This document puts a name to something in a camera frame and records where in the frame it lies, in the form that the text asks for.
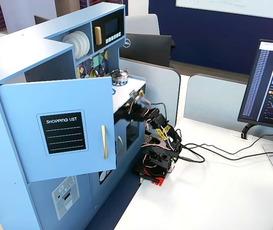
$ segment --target stacked plates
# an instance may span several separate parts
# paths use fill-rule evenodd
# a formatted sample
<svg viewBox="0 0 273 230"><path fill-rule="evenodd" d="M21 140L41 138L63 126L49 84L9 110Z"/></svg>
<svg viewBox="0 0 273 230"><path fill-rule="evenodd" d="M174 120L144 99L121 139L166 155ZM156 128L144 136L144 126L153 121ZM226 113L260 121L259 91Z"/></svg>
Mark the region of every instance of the stacked plates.
<svg viewBox="0 0 273 230"><path fill-rule="evenodd" d="M90 50L89 38L82 31L75 31L71 34L66 35L62 39L62 42L74 45L76 59L83 57Z"/></svg>

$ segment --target microwave display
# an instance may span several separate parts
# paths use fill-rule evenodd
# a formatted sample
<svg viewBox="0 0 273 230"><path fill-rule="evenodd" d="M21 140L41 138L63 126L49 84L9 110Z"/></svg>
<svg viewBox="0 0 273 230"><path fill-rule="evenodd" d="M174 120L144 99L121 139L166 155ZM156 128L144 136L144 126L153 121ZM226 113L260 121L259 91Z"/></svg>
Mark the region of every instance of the microwave display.
<svg viewBox="0 0 273 230"><path fill-rule="evenodd" d="M110 37L119 31L118 18L106 23L106 37Z"/></svg>

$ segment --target whiteboard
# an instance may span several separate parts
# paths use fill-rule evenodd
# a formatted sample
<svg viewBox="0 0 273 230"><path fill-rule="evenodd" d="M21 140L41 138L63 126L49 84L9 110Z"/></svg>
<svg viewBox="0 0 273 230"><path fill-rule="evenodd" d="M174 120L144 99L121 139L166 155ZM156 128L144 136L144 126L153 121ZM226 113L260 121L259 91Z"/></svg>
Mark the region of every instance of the whiteboard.
<svg viewBox="0 0 273 230"><path fill-rule="evenodd" d="M176 6L273 18L273 0L176 0Z"/></svg>

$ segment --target silver pot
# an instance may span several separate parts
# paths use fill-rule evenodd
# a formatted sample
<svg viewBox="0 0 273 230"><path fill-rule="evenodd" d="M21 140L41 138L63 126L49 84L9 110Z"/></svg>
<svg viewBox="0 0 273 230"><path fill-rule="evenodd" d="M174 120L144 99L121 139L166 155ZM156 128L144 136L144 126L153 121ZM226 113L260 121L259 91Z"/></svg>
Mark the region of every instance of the silver pot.
<svg viewBox="0 0 273 230"><path fill-rule="evenodd" d="M118 83L123 83L128 81L128 76L129 76L129 69L116 69L110 72L110 75L112 77L112 81L118 82Z"/></svg>

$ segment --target chalkboard label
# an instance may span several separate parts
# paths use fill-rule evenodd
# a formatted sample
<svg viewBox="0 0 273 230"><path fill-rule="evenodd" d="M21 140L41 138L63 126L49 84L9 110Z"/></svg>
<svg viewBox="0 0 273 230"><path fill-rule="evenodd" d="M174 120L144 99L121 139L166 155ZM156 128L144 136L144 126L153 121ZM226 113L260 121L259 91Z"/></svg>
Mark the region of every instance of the chalkboard label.
<svg viewBox="0 0 273 230"><path fill-rule="evenodd" d="M40 116L49 154L86 150L82 113Z"/></svg>

